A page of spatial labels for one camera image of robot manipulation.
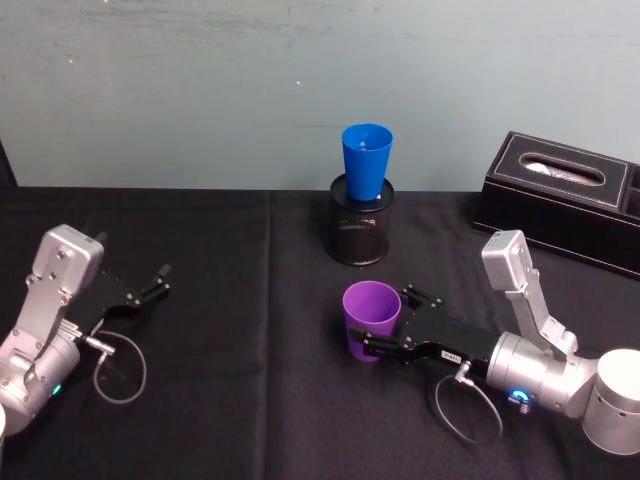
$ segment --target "tissue box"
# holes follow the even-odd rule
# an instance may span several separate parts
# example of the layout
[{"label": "tissue box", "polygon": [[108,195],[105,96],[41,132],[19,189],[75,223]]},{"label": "tissue box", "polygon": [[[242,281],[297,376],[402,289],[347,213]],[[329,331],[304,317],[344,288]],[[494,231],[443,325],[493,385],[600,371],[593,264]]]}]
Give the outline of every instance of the tissue box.
[{"label": "tissue box", "polygon": [[473,225],[640,279],[640,167],[510,132]]}]

